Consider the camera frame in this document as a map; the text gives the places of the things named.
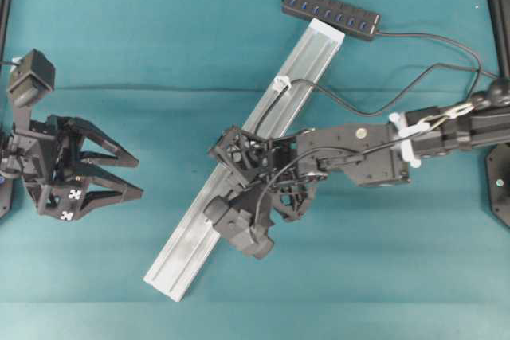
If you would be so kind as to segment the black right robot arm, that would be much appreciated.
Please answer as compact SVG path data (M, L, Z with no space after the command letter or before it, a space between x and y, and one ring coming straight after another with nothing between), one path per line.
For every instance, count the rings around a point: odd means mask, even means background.
M225 131L210 154L234 176L238 190L218 195L205 207L213 222L226 219L237 229L269 227L270 213L299 220L318 182L341 172L356 185L405 184L410 168L455 150L488 147L485 159L489 205L509 221L509 81L462 103L395 113L387 123L344 124L280 138L240 127Z

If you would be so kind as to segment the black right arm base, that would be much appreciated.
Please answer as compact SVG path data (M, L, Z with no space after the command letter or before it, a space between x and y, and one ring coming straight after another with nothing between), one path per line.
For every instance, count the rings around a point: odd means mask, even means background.
M493 215L509 227L509 144L494 146L485 158L488 197Z

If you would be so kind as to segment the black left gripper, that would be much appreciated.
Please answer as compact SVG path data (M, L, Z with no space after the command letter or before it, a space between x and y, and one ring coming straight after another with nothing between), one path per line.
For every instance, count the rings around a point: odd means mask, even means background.
M87 139L110 154L82 150ZM143 196L143 189L102 165L136 168L139 160L95 124L77 117L51 115L44 122L15 117L1 149L1 175L19 178L37 213L59 221L77 221L94 209Z

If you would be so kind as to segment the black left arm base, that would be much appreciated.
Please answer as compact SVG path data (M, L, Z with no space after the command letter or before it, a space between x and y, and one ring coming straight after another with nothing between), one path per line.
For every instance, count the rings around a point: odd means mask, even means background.
M12 207L14 199L14 180L17 175L14 173L1 174L1 195L0 195L0 218L3 218Z

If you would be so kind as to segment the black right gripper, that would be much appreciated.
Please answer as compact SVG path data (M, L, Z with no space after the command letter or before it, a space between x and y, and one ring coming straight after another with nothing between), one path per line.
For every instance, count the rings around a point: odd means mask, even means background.
M264 139L233 125L209 149L208 155L222 164L240 188L232 202L263 198L246 208L254 219L275 209L287 221L302 218L315 197L319 171L306 170L294 159L298 156L297 135Z

